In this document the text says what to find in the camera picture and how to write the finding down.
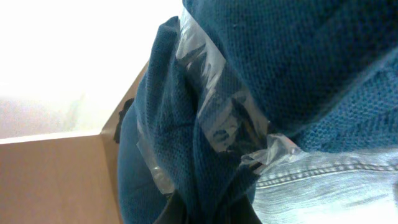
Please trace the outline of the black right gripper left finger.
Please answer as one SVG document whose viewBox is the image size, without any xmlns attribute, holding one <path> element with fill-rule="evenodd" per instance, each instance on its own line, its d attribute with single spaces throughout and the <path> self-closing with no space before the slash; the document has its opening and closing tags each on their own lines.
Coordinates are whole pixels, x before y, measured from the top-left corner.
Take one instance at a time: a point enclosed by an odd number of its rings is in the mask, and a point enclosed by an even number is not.
<svg viewBox="0 0 398 224">
<path fill-rule="evenodd" d="M 153 224 L 188 224 L 186 205 L 176 190 Z"/>
</svg>

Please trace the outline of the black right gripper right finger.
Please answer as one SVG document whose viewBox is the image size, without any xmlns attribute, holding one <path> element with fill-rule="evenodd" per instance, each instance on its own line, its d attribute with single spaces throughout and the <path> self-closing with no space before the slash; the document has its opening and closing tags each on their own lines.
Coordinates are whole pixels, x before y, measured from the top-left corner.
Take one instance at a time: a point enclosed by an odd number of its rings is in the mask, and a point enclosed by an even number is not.
<svg viewBox="0 0 398 224">
<path fill-rule="evenodd" d="M 226 212 L 225 224 L 262 224 L 256 215 L 248 196 L 233 203 Z"/>
</svg>

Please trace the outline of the light blue jeans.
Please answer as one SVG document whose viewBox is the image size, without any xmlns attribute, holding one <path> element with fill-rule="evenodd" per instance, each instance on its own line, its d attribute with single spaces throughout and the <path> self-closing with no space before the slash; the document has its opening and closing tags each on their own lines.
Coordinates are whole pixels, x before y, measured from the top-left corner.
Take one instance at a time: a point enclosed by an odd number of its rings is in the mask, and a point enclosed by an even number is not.
<svg viewBox="0 0 398 224">
<path fill-rule="evenodd" d="M 397 149 L 311 153 L 259 179 L 263 223 L 397 224 Z"/>
</svg>

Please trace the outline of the black garment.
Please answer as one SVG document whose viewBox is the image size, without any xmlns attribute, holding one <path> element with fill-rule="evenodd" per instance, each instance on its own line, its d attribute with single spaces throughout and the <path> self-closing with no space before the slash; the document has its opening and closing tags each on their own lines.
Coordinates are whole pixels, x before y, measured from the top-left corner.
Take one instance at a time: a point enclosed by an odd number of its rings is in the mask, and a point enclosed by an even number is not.
<svg viewBox="0 0 398 224">
<path fill-rule="evenodd" d="M 122 110 L 119 112 L 119 120 L 118 120 L 118 124 L 116 126 L 115 132 L 114 132 L 114 137 L 113 140 L 116 144 L 120 143 L 120 138 L 121 138 L 121 126 L 124 120 L 124 117 L 126 115 L 126 113 L 128 112 L 129 108 L 131 107 L 131 105 L 134 102 L 134 98 L 130 98 L 128 99 L 124 105 Z"/>
</svg>

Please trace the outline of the teal taped cloth bundle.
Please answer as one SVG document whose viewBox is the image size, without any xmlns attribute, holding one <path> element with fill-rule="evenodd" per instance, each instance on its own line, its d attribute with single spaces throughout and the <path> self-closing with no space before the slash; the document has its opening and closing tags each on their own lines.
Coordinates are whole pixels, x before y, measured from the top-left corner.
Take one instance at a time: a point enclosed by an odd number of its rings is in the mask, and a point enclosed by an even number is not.
<svg viewBox="0 0 398 224">
<path fill-rule="evenodd" d="M 188 223 L 224 223 L 274 166 L 381 149 L 397 149 L 396 0 L 184 1 L 121 126 L 121 216 L 154 223 L 176 190 Z"/>
</svg>

